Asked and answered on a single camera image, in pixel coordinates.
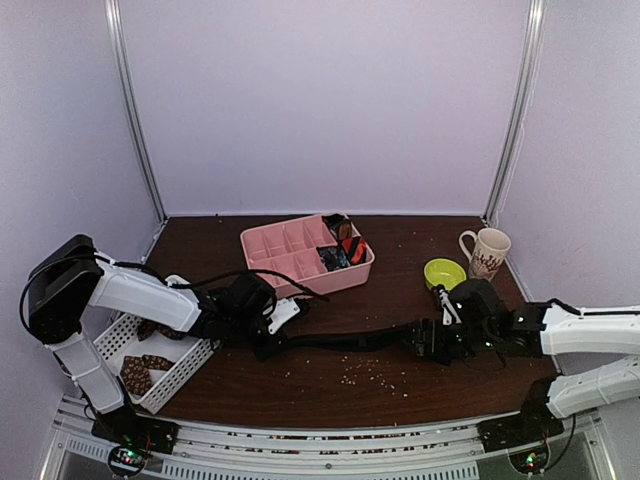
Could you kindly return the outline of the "black necktie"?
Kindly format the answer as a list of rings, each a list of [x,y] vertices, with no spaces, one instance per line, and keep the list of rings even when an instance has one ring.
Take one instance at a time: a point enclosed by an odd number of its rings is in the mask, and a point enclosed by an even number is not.
[[[395,344],[403,344],[402,336],[412,323],[389,328],[347,334],[311,334],[288,337],[295,348],[318,348],[338,352],[375,352]]]

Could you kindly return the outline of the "white perforated plastic basket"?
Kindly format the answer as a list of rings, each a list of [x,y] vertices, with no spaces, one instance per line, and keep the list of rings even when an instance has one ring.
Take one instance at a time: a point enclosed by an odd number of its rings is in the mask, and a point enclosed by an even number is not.
[[[204,299],[176,275],[161,281],[112,270],[99,280],[89,304],[120,313],[92,342],[98,365],[87,390],[100,413],[127,401],[157,413],[219,345],[194,331],[204,318]]]

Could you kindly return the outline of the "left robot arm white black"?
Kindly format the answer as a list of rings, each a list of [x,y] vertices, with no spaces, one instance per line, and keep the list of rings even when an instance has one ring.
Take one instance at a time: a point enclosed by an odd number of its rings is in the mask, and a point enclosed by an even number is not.
[[[300,303],[279,299],[262,272],[229,274],[207,290],[97,250],[86,235],[29,274],[19,300],[25,330],[59,361],[96,419],[123,444],[232,338],[278,343]]]

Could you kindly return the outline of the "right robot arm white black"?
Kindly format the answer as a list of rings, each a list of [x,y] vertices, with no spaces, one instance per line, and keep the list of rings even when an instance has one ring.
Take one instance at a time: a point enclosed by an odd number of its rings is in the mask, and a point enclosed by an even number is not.
[[[422,358],[443,365],[493,350],[503,358],[611,353],[619,360],[532,386],[527,408],[513,419],[519,440],[535,440],[555,419],[639,394],[639,309],[578,308],[557,298],[510,310],[493,285],[471,279],[435,289],[439,320],[420,320],[403,341]]]

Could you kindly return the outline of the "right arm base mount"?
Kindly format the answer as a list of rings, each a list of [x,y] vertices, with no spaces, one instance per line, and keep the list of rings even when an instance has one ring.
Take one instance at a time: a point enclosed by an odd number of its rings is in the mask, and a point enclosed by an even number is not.
[[[486,453],[512,449],[560,435],[563,421],[549,413],[524,412],[485,420],[477,425],[478,434]]]

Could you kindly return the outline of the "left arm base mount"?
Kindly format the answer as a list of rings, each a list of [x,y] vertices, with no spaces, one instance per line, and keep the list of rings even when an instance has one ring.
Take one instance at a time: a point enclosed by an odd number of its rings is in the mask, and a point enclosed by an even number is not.
[[[179,430],[177,423],[147,417],[99,417],[93,423],[91,434],[139,453],[171,454]]]

